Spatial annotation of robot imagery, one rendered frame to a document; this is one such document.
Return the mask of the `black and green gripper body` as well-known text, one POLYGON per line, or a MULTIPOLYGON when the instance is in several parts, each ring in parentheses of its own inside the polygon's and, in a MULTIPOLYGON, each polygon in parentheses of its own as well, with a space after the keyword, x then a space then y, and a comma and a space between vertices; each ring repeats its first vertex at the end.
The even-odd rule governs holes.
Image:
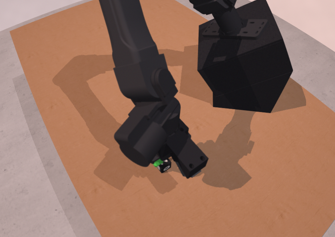
MULTIPOLYGON (((167 135, 167 137, 170 137, 170 136, 174 135, 177 131, 178 131, 178 128, 177 128, 177 130, 176 130, 175 132, 173 132, 172 134, 167 135)), ((189 133, 188 133, 188 136, 191 138, 191 135, 190 135, 189 133)), ((160 157, 156 154, 156 156, 155 156, 154 159, 152 160, 151 164, 154 164, 154 162, 157 161, 158 159, 161 159, 162 161, 165 161, 166 159, 168 159, 168 158, 170 158, 170 157, 171 157, 170 153, 169 153, 168 155, 166 155, 165 157, 163 157, 163 158, 160 158, 160 157)))

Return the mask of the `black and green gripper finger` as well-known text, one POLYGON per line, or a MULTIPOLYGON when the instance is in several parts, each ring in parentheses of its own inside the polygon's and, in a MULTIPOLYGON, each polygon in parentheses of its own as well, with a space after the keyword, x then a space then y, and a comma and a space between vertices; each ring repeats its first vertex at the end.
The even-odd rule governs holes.
POLYGON ((155 163, 153 164, 155 167, 159 166, 160 164, 162 164, 163 161, 161 159, 158 159, 157 161, 155 161, 155 163))

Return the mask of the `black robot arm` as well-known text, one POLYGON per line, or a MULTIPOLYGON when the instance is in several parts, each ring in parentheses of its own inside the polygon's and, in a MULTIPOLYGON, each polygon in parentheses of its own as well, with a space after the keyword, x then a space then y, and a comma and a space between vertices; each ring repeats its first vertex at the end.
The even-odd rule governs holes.
MULTIPOLYGON (((214 19, 203 37, 257 40, 267 19, 240 18, 237 0, 189 0, 202 14, 214 19)), ((164 54, 147 27, 140 0, 99 0, 112 47, 113 68, 121 93, 135 107, 115 132, 122 153, 137 165, 148 167, 156 154, 170 153, 184 177, 201 172, 208 157, 188 136, 189 128, 180 119, 178 90, 164 54), (178 128, 178 131, 170 136, 178 128)))

